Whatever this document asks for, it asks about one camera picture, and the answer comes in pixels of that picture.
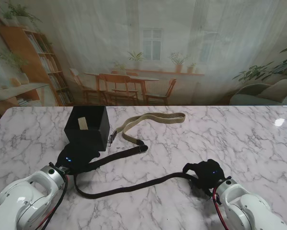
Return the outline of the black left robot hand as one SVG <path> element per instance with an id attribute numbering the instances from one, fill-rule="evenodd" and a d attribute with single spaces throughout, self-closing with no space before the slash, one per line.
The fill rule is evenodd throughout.
<path id="1" fill-rule="evenodd" d="M 93 166 L 90 162 L 99 158 L 100 153 L 93 146 L 80 142 L 70 142 L 60 152 L 55 166 L 66 168 L 69 175 L 90 172 Z"/>

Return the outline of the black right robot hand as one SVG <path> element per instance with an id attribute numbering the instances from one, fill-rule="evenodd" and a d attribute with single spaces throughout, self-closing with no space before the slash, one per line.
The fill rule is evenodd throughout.
<path id="1" fill-rule="evenodd" d="M 189 170 L 196 174 L 196 177 L 191 179 L 192 183 L 207 196 L 212 196 L 210 189 L 217 187 L 220 182 L 226 179 L 222 168 L 213 159 L 200 163 L 187 163 L 183 167 L 183 173 L 187 173 Z"/>

